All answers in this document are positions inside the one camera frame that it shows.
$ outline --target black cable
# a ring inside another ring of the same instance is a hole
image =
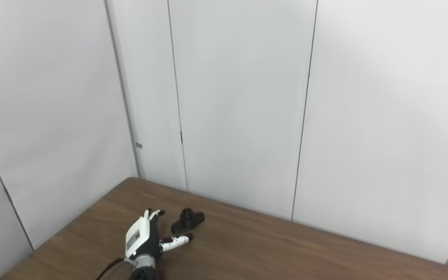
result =
[[[101,277],[103,277],[103,275],[105,273],[107,273],[108,270],[110,270],[112,267],[114,267],[116,264],[122,262],[124,259],[121,257],[118,257],[115,259],[115,261],[111,262],[109,265],[107,265],[107,267],[103,270],[103,272],[100,274],[100,276],[98,276],[98,278],[96,278],[96,280],[100,280]]]

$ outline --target black plastic part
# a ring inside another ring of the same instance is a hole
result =
[[[162,280],[162,275],[150,266],[134,270],[129,280]]]
[[[205,221],[205,214],[202,212],[194,213],[192,209],[185,208],[179,215],[179,221],[176,221],[170,227],[174,234],[190,231]]]

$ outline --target robot finger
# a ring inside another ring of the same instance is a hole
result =
[[[162,216],[163,214],[165,214],[165,211],[164,211],[164,210],[157,210],[157,211],[154,211],[153,213],[151,213],[149,220],[151,220],[152,218],[154,218],[155,215]]]
[[[148,218],[150,216],[150,210],[149,209],[146,209],[145,211],[144,211],[144,215],[142,216],[143,218]]]
[[[160,240],[160,246],[162,247],[162,252],[167,252],[179,246],[183,246],[189,241],[193,240],[192,234],[183,234],[179,236],[167,237]]]

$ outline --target robotic hand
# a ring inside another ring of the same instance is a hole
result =
[[[192,234],[160,239],[157,223],[158,216],[163,214],[164,210],[151,212],[148,209],[128,230],[124,260],[134,268],[129,280],[160,280],[160,274],[155,269],[160,255],[193,239]]]

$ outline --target black mounting bracket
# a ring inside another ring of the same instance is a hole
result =
[[[179,221],[176,221],[170,227],[172,233],[183,233],[197,227],[205,221],[205,214],[202,212],[194,213],[191,208],[185,208],[179,215]]]

